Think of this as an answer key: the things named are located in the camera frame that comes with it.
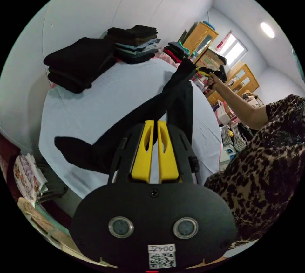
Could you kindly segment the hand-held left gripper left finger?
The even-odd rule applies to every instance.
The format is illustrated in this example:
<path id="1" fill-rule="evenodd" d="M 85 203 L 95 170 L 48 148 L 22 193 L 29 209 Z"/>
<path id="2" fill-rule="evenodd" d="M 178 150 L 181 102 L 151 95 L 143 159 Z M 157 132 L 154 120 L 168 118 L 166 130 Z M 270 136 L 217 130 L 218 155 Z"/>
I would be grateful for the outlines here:
<path id="1" fill-rule="evenodd" d="M 154 121 L 145 121 L 131 172 L 131 177 L 135 181 L 149 182 L 150 180 L 153 150 L 153 131 Z"/>

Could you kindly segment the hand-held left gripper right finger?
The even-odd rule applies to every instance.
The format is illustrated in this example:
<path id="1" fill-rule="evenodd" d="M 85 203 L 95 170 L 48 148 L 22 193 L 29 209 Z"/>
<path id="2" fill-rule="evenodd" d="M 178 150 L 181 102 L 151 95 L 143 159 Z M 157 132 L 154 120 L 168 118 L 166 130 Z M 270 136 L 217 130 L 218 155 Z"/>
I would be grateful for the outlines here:
<path id="1" fill-rule="evenodd" d="M 179 178 L 175 154 L 167 123 L 157 122 L 159 182 L 173 182 Z"/>

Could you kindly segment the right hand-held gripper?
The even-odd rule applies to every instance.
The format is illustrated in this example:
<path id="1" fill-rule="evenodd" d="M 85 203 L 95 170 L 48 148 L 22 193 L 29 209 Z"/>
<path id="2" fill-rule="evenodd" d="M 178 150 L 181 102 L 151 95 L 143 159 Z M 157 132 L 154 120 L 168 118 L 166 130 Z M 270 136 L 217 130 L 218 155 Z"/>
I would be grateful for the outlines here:
<path id="1" fill-rule="evenodd" d="M 218 70 L 212 70 L 206 67 L 197 67 L 196 71 L 205 77 L 211 77 L 210 73 L 213 73 L 215 76 L 217 76 L 223 83 L 227 82 L 227 75 L 225 72 L 225 68 L 224 67 L 219 67 Z"/>

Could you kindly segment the person's right hand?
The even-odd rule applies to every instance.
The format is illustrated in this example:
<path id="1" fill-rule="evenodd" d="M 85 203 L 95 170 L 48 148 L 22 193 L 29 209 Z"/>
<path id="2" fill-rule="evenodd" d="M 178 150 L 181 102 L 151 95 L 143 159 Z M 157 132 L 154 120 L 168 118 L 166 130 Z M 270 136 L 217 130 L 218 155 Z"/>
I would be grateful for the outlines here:
<path id="1" fill-rule="evenodd" d="M 223 86 L 223 82 L 220 78 L 218 78 L 215 74 L 210 73 L 210 76 L 207 80 L 208 89 L 210 90 L 218 90 L 219 87 Z"/>

